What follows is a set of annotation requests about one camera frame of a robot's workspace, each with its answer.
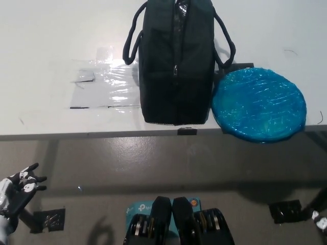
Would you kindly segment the robot right hand white black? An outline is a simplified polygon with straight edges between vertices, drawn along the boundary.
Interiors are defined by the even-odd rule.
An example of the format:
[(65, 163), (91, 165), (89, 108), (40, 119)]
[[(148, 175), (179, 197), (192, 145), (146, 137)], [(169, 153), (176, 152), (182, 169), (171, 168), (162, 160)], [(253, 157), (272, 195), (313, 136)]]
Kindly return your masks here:
[(312, 212), (312, 217), (314, 224), (319, 228), (321, 231), (325, 232), (327, 228), (327, 218), (324, 216), (320, 216), (319, 212), (314, 210)]

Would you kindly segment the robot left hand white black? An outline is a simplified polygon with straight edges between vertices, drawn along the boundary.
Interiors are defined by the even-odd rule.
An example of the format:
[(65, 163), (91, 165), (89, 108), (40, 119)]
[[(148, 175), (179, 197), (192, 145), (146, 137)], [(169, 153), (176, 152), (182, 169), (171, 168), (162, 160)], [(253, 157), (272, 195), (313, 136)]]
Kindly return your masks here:
[(38, 163), (34, 163), (1, 180), (1, 215), (6, 218), (17, 217), (36, 192), (46, 190), (46, 186), (40, 183), (47, 177), (34, 174), (38, 166)]

